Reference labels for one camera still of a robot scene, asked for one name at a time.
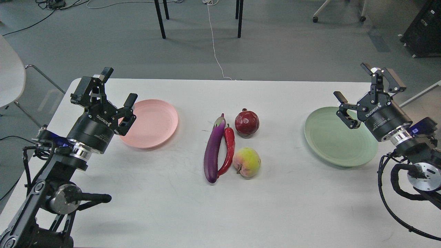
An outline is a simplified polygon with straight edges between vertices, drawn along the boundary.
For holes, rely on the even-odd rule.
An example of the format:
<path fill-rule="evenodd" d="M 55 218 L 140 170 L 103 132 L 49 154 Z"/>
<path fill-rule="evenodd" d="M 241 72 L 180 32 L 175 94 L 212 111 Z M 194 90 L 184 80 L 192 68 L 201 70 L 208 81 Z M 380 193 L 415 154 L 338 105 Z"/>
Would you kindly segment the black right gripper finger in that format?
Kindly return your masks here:
<path fill-rule="evenodd" d="M 349 128 L 349 129 L 357 129 L 360 127 L 360 122 L 356 119 L 353 119 L 349 114 L 348 110 L 354 110 L 354 111 L 366 111 L 366 107 L 359 106 L 359 105 L 353 105 L 349 104 L 348 100 L 343 96 L 343 94 L 340 91 L 334 91 L 334 96 L 337 98 L 337 100 L 340 102 L 339 110 L 336 112 L 336 115 L 343 121 L 343 123 Z"/>
<path fill-rule="evenodd" d="M 380 93 L 386 92 L 397 94 L 406 91 L 407 87 L 392 69 L 380 69 L 370 66 L 368 63 L 361 63 L 360 66 L 371 76 L 371 86 L 370 91 L 368 92 L 370 100 L 378 100 Z M 387 88 L 384 88 L 384 80 L 388 83 Z"/>

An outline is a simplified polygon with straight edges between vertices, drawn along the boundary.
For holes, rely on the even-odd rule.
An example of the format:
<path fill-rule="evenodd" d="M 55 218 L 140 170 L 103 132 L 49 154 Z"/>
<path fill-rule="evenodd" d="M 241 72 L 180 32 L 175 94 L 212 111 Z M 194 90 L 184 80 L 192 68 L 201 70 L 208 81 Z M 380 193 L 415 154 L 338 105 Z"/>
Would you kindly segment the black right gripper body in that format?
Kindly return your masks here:
<path fill-rule="evenodd" d="M 370 94 L 365 94 L 357 104 L 366 111 L 358 111 L 357 118 L 365 124 L 378 142 L 387 140 L 385 136 L 400 126 L 405 128 L 411 126 L 413 121 L 389 94 L 378 93 L 377 100 L 378 103 L 373 104 Z"/>

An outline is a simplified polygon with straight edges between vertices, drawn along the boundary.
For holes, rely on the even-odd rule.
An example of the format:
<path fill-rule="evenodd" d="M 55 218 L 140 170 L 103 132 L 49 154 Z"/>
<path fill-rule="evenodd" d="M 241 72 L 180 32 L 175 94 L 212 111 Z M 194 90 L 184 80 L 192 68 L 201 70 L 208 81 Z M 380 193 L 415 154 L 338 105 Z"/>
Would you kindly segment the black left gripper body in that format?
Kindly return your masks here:
<path fill-rule="evenodd" d="M 82 143 L 94 153 L 103 154 L 107 149 L 119 121 L 118 110 L 109 101 L 106 104 L 81 105 L 83 114 L 74 123 L 67 139 Z"/>

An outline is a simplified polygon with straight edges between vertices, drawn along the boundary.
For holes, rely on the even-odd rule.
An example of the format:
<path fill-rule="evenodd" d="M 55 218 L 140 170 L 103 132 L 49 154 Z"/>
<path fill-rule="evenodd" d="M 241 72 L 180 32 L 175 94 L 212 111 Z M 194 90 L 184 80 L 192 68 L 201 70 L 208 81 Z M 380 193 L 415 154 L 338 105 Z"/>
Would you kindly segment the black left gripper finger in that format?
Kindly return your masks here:
<path fill-rule="evenodd" d="M 116 134 L 120 136 L 125 136 L 131 126 L 136 120 L 136 116 L 133 113 L 133 105 L 137 100 L 138 95 L 130 93 L 123 104 L 123 107 L 118 110 L 116 119 L 119 121 L 116 127 Z"/>
<path fill-rule="evenodd" d="M 76 90 L 72 93 L 70 102 L 74 105 L 106 104 L 105 83 L 114 69 L 105 67 L 101 74 L 93 77 L 82 77 Z"/>

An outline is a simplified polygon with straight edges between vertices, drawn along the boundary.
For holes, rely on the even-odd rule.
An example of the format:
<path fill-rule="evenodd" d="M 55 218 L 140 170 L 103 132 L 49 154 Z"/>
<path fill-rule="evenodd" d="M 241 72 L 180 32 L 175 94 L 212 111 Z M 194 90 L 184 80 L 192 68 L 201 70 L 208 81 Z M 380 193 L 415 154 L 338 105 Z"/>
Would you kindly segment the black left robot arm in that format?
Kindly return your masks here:
<path fill-rule="evenodd" d="M 47 155 L 34 179 L 27 180 L 27 197 L 1 234 L 2 248 L 72 248 L 71 231 L 78 211 L 111 201 L 108 194 L 84 193 L 71 178 L 85 171 L 93 153 L 103 154 L 113 135 L 125 136 L 136 120 L 129 94 L 123 107 L 107 99 L 105 83 L 113 69 L 82 77 L 71 103 L 84 109 L 67 137 L 40 128 L 34 149 Z"/>

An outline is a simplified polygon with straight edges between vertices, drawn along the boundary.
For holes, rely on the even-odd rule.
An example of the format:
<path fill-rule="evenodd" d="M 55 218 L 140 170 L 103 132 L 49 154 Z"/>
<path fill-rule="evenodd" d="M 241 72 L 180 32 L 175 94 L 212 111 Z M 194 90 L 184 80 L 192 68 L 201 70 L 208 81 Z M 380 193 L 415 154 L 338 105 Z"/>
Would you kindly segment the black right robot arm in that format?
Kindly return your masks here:
<path fill-rule="evenodd" d="M 397 105 L 393 96 L 406 90 L 398 75 L 387 68 L 377 68 L 361 63 L 371 77 L 369 91 L 357 101 L 348 103 L 339 91 L 334 96 L 340 102 L 336 115 L 349 129 L 364 123 L 378 142 L 391 141 L 394 151 L 383 155 L 379 162 L 378 190 L 384 207 L 391 217 L 409 232 L 425 238 L 440 240 L 410 226 L 397 217 L 388 206 L 382 189 L 382 176 L 390 160 L 396 162 L 390 171 L 393 190 L 403 198 L 413 201 L 429 201 L 440 208 L 440 149 L 435 138 L 437 123 L 431 118 L 413 124 L 409 116 Z"/>

